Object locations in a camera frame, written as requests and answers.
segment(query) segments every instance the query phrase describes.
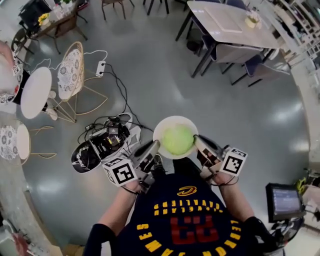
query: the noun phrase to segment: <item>screen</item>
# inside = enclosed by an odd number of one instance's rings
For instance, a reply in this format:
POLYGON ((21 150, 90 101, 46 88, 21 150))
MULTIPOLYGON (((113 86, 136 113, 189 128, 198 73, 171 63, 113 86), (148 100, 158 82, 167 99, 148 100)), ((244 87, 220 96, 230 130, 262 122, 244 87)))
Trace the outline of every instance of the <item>screen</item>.
POLYGON ((274 188, 273 203, 276 215, 293 213, 301 209, 301 202, 296 190, 274 188))

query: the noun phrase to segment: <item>green ball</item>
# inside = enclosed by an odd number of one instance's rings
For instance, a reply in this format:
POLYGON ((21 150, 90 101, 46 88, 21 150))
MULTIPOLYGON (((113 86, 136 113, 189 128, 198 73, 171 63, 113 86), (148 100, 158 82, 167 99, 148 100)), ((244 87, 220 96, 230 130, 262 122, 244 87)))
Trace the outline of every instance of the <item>green ball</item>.
POLYGON ((161 143, 172 155, 180 156, 192 148, 194 133, 189 127, 177 124, 164 131, 161 143))

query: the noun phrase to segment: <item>power strip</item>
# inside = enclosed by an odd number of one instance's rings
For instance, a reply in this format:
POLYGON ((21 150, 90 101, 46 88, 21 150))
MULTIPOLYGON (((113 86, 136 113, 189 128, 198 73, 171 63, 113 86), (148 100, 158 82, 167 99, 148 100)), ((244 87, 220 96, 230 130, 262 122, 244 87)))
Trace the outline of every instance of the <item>power strip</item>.
POLYGON ((98 78, 101 78, 104 76, 104 71, 105 71, 105 67, 106 67, 106 62, 104 60, 101 60, 98 62, 98 67, 96 68, 96 73, 95 76, 98 78))

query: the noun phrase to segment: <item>white bowl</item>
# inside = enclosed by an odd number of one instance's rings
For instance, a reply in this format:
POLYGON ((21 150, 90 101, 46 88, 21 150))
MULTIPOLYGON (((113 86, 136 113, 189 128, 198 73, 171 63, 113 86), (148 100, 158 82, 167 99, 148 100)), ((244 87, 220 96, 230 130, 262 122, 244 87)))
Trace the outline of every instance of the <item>white bowl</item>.
POLYGON ((174 127, 175 125, 184 125, 189 127, 189 129, 193 132, 193 135, 199 135, 198 129, 195 126, 195 124, 189 120, 188 118, 185 118, 183 116, 178 116, 178 115, 174 115, 174 116, 169 116, 165 119, 163 119, 160 123, 158 123, 158 125, 156 126, 156 128, 154 129, 153 132, 153 141, 160 141, 160 148, 159 148, 159 153, 161 155, 163 155, 165 158, 169 158, 169 159, 182 159, 185 158, 187 156, 189 156, 193 151, 195 151, 197 148, 195 145, 193 145, 188 152, 181 154, 181 155, 175 155, 175 154, 171 154, 169 151, 166 150, 166 148, 164 146, 161 145, 161 141, 163 139, 164 136, 164 132, 171 127, 174 127))

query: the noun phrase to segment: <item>gray floor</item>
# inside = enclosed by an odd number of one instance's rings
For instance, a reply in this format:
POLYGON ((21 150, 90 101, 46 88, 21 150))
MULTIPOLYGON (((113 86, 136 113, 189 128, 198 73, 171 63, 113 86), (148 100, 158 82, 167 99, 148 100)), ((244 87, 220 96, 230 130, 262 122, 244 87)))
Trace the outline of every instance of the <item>gray floor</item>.
MULTIPOLYGON (((292 77, 251 88, 245 80, 231 86, 230 79, 242 74, 241 67, 222 75, 218 66, 212 65, 204 77, 192 79, 190 74, 200 59, 186 48, 186 34, 175 42, 187 15, 182 6, 170 1, 170 15, 166 15, 165 5, 156 1, 148 17, 143 1, 133 1, 134 9, 129 1, 124 1, 127 20, 123 19, 120 5, 116 5, 116 12, 111 5, 105 7, 107 22, 103 20, 100 1, 92 1, 80 13, 89 23, 78 20, 89 40, 69 32, 58 39, 61 52, 77 40, 83 43, 85 52, 107 50, 106 61, 127 86, 128 102, 143 124, 154 128, 165 117, 185 116, 202 135, 221 146, 231 144, 247 152, 249 157, 239 184, 255 213, 266 219, 266 184, 292 183, 308 163, 307 126, 292 77)), ((40 47, 32 43, 31 48, 36 51, 28 58, 32 69, 44 58, 52 59, 52 67, 63 58, 50 38, 43 38, 40 47)), ((86 55, 85 67, 95 72, 103 55, 86 55)), ((76 124, 53 122, 45 114, 25 120, 19 108, 17 113, 30 129, 55 127, 54 131, 44 131, 32 139, 32 151, 57 152, 57 157, 44 160, 33 156, 23 170, 43 221, 62 245, 84 243, 91 226, 116 193, 103 170, 79 174, 70 160, 84 126, 99 116, 123 110, 124 102, 110 75, 94 82, 91 84, 106 93, 109 100, 96 112, 79 116, 76 124)), ((97 100, 90 92, 82 93, 79 110, 96 106, 97 100)), ((151 132, 143 132, 144 141, 151 137, 151 132)))

